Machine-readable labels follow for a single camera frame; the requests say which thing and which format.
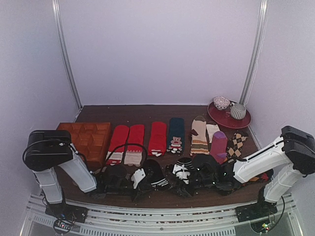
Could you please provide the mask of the black sock white cuff stripes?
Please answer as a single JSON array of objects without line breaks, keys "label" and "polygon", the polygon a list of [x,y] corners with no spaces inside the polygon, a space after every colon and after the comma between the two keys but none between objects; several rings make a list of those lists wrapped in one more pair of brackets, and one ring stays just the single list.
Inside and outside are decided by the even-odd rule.
[{"label": "black sock white cuff stripes", "polygon": [[154,159],[147,159],[143,164],[143,168],[148,178],[148,182],[156,191],[164,191],[171,187],[157,161]]}]

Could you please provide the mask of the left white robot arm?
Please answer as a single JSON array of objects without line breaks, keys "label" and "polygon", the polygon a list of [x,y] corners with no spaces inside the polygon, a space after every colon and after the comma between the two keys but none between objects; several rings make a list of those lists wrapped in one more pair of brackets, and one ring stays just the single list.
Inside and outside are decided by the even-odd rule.
[{"label": "left white robot arm", "polygon": [[47,203],[59,218],[67,218],[71,208],[64,202],[55,167],[60,167],[79,189],[94,199],[106,195],[130,196],[137,201],[153,190],[144,168],[128,179],[121,164],[105,164],[95,173],[89,169],[87,159],[71,141],[71,134],[62,130],[35,130],[29,134],[28,145],[22,154],[24,164],[34,173]]}]

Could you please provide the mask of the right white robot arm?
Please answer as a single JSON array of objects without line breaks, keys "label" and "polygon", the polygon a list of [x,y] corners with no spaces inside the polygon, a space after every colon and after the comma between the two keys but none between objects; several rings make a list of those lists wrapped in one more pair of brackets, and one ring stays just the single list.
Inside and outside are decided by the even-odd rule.
[{"label": "right white robot arm", "polygon": [[262,217],[300,178],[314,174],[315,139],[311,134],[285,126],[272,143],[243,158],[246,138],[242,132],[233,135],[222,164],[205,154],[176,163],[173,175],[178,180],[173,191],[192,197],[197,188],[214,187],[222,195],[229,195],[251,181],[263,180],[266,174],[268,184],[259,191],[259,201],[252,206],[253,214]]}]

